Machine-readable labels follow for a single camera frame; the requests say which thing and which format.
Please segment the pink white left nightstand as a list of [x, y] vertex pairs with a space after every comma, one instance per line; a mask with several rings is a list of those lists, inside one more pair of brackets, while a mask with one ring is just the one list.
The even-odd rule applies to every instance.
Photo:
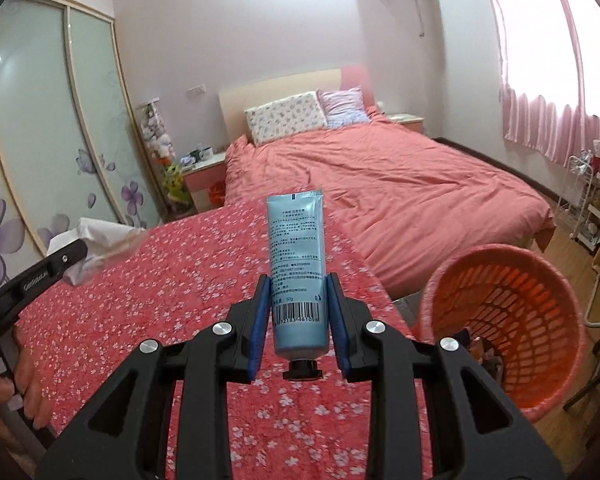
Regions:
[[197, 162], [182, 173], [186, 188], [198, 212], [213, 209], [209, 198], [209, 188], [223, 182], [226, 176], [225, 154], [214, 154], [209, 160]]

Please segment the beige wooden headboard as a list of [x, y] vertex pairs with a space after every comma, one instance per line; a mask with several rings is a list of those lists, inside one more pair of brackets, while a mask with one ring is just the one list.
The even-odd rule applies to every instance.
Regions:
[[249, 133], [244, 113], [247, 108], [316, 89], [337, 91], [354, 87], [362, 90], [366, 107], [375, 104], [370, 76], [362, 65], [347, 65], [331, 70], [293, 74], [221, 91], [219, 100], [228, 142], [233, 143]]

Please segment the red floral tablecloth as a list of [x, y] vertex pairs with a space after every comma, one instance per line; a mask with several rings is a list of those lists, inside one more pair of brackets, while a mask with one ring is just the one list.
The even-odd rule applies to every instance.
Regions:
[[[268, 272], [263, 200], [159, 226], [129, 260], [73, 287], [58, 283], [20, 315], [56, 431], [67, 426], [143, 340], [177, 344], [226, 317]], [[256, 380], [228, 394], [238, 479], [361, 479], [370, 386], [349, 384], [333, 356], [317, 382], [286, 382], [266, 348]]]

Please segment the white floral pillow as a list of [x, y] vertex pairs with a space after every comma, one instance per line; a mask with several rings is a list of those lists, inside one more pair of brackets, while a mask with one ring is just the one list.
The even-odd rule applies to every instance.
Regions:
[[327, 128], [327, 119], [315, 91], [247, 108], [245, 116], [255, 146]]

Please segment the hanging plush toy column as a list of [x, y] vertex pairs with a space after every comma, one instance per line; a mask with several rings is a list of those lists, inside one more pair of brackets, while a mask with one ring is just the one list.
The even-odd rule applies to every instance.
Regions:
[[140, 118], [140, 136], [142, 137], [148, 155], [162, 166], [174, 163], [175, 152], [171, 137], [166, 133], [158, 99], [151, 100], [141, 105], [138, 110]]

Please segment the light blue cream tube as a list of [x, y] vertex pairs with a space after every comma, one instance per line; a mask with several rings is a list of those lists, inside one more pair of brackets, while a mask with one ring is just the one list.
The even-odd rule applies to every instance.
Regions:
[[314, 382], [329, 349], [323, 193], [270, 196], [266, 216], [275, 353], [288, 382]]

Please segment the right bedside nightstand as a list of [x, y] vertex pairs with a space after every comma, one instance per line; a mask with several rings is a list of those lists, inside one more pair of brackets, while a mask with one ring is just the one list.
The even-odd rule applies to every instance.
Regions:
[[411, 114], [392, 114], [388, 115], [390, 122], [394, 122], [407, 130], [417, 133], [425, 133], [424, 118]]

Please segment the yellow green plush toy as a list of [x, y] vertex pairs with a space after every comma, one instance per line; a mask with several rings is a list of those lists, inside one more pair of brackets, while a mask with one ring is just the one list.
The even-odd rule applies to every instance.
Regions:
[[162, 185], [166, 190], [166, 196], [174, 205], [184, 208], [190, 206], [190, 195], [178, 164], [171, 164], [164, 168]]

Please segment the white mug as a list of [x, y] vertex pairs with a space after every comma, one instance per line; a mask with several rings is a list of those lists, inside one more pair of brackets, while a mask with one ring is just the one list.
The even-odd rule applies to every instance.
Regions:
[[213, 155], [214, 155], [213, 148], [212, 148], [212, 146], [209, 146], [208, 148], [203, 148], [199, 152], [199, 159], [200, 160], [209, 160]]

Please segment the orange plastic laundry basket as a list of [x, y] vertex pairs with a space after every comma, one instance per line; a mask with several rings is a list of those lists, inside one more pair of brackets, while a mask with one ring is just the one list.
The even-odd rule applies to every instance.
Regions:
[[412, 332], [433, 344], [464, 328], [500, 352], [502, 388], [530, 422], [564, 400], [586, 333], [571, 285], [541, 255], [489, 244], [447, 258], [422, 290]]

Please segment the salmon pink bed duvet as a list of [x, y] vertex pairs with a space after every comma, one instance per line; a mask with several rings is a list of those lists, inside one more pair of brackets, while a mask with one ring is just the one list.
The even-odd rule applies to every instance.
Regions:
[[226, 151], [225, 201], [320, 190], [388, 295], [421, 290], [446, 259], [483, 244], [547, 248], [552, 208], [523, 180], [381, 115]]

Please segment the wall power socket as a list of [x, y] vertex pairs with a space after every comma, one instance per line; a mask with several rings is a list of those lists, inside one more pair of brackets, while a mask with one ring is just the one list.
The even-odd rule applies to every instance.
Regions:
[[200, 96], [204, 92], [206, 92], [206, 87], [203, 84], [200, 84], [199, 86], [193, 88], [189, 88], [186, 91], [188, 96]]

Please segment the sliding wardrobe floral doors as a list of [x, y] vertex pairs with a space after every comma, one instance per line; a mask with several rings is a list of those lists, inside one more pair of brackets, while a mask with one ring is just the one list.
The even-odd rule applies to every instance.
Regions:
[[114, 22], [68, 0], [0, 6], [0, 286], [81, 218], [158, 226]]

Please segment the pink window curtain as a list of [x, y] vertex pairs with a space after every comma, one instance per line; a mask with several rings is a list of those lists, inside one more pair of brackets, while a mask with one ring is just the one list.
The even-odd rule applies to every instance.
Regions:
[[491, 0], [504, 138], [563, 165], [600, 139], [597, 0]]

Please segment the white tissue paper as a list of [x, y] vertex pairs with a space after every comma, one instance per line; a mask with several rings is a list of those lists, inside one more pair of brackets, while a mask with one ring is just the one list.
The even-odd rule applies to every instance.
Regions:
[[86, 245], [86, 257], [64, 273], [66, 283], [80, 286], [91, 281], [99, 272], [134, 256], [148, 236], [149, 232], [144, 228], [81, 218], [74, 229], [52, 237], [46, 255], [50, 256], [75, 240], [82, 240]]

